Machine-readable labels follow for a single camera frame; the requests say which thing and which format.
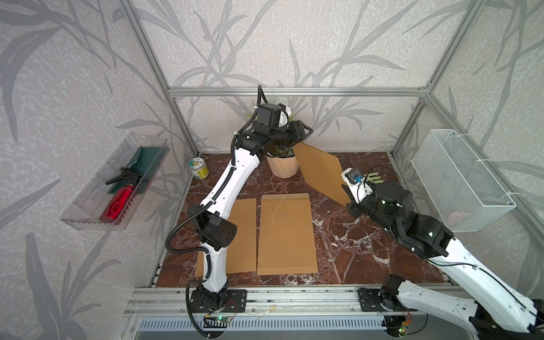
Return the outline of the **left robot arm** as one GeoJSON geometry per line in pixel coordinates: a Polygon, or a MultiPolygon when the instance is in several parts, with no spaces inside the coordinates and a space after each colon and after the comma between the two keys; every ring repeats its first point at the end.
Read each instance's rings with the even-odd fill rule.
{"type": "Polygon", "coordinates": [[[199,205],[192,205],[188,218],[175,226],[167,236],[165,248],[172,254],[203,253],[204,272],[201,280],[190,280],[186,285],[186,308],[194,329],[205,339],[218,339],[224,331],[208,327],[206,321],[197,322],[191,298],[207,312],[218,312],[227,307],[228,278],[226,260],[228,247],[235,239],[237,226],[229,222],[232,207],[249,176],[267,153],[291,149],[313,134],[313,129],[299,120],[290,118],[283,104],[269,103],[262,87],[251,118],[235,132],[230,145],[230,162],[212,191],[199,205]],[[178,249],[172,240],[189,222],[195,222],[199,245],[178,249]]]}

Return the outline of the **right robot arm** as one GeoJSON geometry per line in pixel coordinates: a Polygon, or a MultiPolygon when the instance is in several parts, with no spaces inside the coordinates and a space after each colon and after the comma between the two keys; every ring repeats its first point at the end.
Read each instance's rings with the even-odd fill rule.
{"type": "Polygon", "coordinates": [[[543,301],[506,284],[476,259],[440,221],[414,211],[412,193],[396,182],[368,185],[361,177],[342,186],[355,218],[365,215],[397,243],[453,279],[468,298],[423,288],[391,275],[378,293],[361,289],[364,307],[418,310],[470,332],[477,339],[542,339],[543,301]]]}

